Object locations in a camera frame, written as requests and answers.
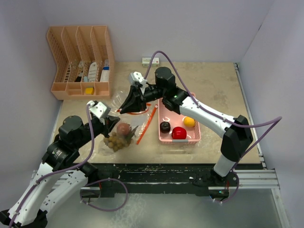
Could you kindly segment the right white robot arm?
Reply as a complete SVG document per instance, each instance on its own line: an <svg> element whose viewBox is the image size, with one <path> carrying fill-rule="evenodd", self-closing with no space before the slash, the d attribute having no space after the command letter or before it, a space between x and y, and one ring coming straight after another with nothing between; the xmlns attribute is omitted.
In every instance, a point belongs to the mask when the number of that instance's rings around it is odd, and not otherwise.
<svg viewBox="0 0 304 228"><path fill-rule="evenodd" d="M149 84L139 72L128 76L130 91L120 113L138 113L148 102L161 99L169 111L190 117L215 132L221 139L221 156L213 167L211 180L217 186L228 181L228 173L239 162L253 141L248 120L223 114L194 98L176 85L175 75L167 67L155 71L155 84Z"/></svg>

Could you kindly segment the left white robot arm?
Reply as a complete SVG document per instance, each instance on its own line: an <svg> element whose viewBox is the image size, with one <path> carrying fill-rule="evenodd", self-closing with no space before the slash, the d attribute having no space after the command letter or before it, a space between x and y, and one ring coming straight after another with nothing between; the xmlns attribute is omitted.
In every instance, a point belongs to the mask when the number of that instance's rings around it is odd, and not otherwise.
<svg viewBox="0 0 304 228"><path fill-rule="evenodd" d="M1 211L1 223L10 228L44 228L51 211L69 194L82 184L95 185L101 177L98 168L87 159L73 163L81 147L94 143L100 134L109 137L119 121L119 117L99 119L92 114L86 124L77 115L65 118L27 190L12 208Z"/></svg>

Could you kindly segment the clear zip top bag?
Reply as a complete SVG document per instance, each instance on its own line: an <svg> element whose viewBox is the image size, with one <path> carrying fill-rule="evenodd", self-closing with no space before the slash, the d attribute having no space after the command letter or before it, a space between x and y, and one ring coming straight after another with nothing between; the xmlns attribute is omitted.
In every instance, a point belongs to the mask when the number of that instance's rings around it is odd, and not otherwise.
<svg viewBox="0 0 304 228"><path fill-rule="evenodd" d="M112 102L110 103L110 107L111 107L110 115L119 117L120 118L119 123L127 123L131 126L132 129L128 135L131 138L133 138L133 143L130 144L128 147L118 150L117 152L111 152L110 149L108 149L105 146L102 139L98 148L98 152L102 155L105 156L117 155L120 152L133 151L136 148L137 143L140 137L142 136L148 121L152 119L153 111L156 110L157 104L155 101L152 101L147 103L147 108L144 111L141 111L139 113L120 114L119 108L123 104L123 101L125 101L126 98L127 98L127 93L123 91L119 91L113 96ZM119 123L115 125L114 129L110 132L109 135L111 135L112 132L116 132L116 128Z"/></svg>

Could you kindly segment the brown passion fruit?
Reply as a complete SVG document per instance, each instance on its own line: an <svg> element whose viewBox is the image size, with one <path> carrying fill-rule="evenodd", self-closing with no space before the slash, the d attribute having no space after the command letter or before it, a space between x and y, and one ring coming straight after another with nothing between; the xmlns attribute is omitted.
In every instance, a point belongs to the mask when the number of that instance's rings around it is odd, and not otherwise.
<svg viewBox="0 0 304 228"><path fill-rule="evenodd" d="M120 136L127 136L131 129L132 128L128 123L119 123L116 128L116 133Z"/></svg>

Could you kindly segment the brown longan bunch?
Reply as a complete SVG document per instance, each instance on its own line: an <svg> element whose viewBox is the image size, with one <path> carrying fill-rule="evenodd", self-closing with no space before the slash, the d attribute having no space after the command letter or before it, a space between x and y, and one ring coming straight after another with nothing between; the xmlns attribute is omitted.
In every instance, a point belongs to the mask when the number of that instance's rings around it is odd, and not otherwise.
<svg viewBox="0 0 304 228"><path fill-rule="evenodd" d="M112 132L108 138L103 139L103 142L111 152L117 152L118 150L132 144L133 138L131 138L129 135L121 135L116 132Z"/></svg>

